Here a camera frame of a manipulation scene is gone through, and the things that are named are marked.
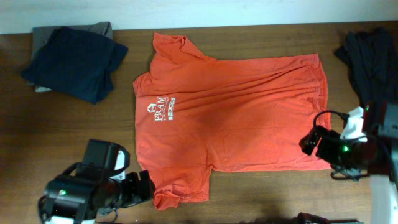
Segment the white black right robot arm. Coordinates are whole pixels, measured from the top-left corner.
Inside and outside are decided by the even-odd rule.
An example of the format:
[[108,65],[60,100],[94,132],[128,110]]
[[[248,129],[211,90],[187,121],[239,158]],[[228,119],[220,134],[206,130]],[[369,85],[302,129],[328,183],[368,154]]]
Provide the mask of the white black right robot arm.
[[334,180],[370,179],[372,223],[397,223],[397,104],[370,102],[349,113],[336,112],[345,123],[342,133],[313,120],[299,146],[332,168]]

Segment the navy garment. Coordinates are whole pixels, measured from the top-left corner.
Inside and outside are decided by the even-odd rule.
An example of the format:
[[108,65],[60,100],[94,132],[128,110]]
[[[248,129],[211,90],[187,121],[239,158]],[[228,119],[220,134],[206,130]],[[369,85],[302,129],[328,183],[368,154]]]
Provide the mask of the navy garment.
[[68,27],[55,29],[21,77],[92,104],[114,90],[115,72],[128,48],[100,34]]

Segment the red soccer t-shirt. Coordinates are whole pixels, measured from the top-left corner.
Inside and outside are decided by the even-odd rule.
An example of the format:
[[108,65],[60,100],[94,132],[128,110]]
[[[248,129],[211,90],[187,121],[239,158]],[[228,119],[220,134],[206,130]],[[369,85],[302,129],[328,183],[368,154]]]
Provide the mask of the red soccer t-shirt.
[[214,171],[328,167],[299,146],[316,115],[331,126],[318,54],[218,60],[183,35],[158,33],[153,46],[133,89],[137,161],[155,185],[156,209],[207,201]]

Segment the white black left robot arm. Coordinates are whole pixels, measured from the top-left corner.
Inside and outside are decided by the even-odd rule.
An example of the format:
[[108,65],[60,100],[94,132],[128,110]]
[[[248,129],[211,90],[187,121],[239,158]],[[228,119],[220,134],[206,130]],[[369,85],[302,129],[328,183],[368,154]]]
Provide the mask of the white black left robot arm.
[[96,223],[97,216],[114,213],[110,223],[116,223],[120,209],[152,200],[155,185],[149,172],[118,179],[125,169],[72,164],[47,184],[37,205],[40,222]]

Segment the grey garment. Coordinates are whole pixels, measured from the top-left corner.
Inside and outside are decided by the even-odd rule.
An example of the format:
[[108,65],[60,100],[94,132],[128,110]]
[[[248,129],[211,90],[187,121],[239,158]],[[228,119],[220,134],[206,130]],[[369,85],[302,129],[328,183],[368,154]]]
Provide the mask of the grey garment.
[[[47,44],[50,36],[52,35],[52,32],[59,28],[61,28],[61,26],[43,26],[34,27],[32,29],[32,60],[36,58],[39,50]],[[98,22],[91,25],[67,26],[67,28],[75,30],[85,30],[88,32],[102,35],[109,39],[113,39],[113,28],[110,22]],[[48,91],[52,91],[52,89],[50,88],[36,85],[30,81],[27,81],[27,85],[33,86],[36,93],[45,93]]]

